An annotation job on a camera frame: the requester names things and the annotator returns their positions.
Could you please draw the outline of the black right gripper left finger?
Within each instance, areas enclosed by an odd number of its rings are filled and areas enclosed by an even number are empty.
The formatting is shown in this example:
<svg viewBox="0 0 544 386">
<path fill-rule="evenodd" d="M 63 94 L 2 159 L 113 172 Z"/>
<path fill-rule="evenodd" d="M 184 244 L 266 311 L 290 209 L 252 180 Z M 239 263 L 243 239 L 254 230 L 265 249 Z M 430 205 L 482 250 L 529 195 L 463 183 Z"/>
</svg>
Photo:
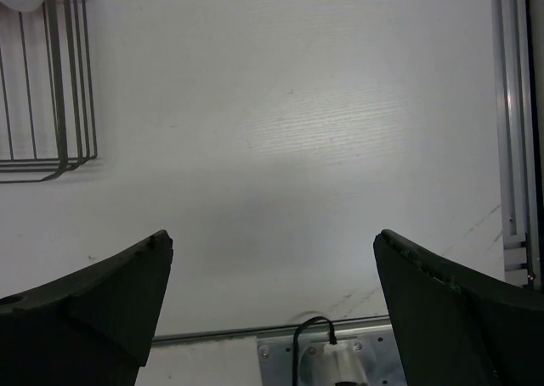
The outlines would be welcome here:
<svg viewBox="0 0 544 386">
<path fill-rule="evenodd" d="M 173 261 L 164 230 L 1 300 L 3 385 L 133 385 L 150 355 Z"/>
</svg>

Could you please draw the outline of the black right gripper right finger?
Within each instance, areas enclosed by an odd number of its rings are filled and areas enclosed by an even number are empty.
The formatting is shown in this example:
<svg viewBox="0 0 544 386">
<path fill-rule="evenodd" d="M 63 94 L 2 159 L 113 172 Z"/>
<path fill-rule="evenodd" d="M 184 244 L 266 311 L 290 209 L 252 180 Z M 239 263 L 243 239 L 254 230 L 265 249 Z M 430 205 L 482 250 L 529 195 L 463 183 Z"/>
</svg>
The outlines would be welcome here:
<svg viewBox="0 0 544 386">
<path fill-rule="evenodd" d="M 392 230 L 373 243 L 409 385 L 541 385 L 543 296 Z"/>
</svg>

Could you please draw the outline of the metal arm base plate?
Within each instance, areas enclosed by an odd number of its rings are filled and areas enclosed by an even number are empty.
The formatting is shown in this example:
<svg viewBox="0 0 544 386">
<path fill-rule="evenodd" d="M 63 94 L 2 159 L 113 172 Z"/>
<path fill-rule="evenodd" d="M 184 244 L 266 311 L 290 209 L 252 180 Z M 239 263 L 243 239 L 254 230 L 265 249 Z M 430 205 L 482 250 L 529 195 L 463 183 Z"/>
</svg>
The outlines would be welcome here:
<svg viewBox="0 0 544 386">
<path fill-rule="evenodd" d="M 404 370 L 387 320 L 338 322 L 337 343 L 329 343 L 328 327 L 316 325 L 298 338 L 270 332 L 258 338 L 263 385 L 406 385 Z M 292 368 L 298 381 L 292 381 Z"/>
</svg>

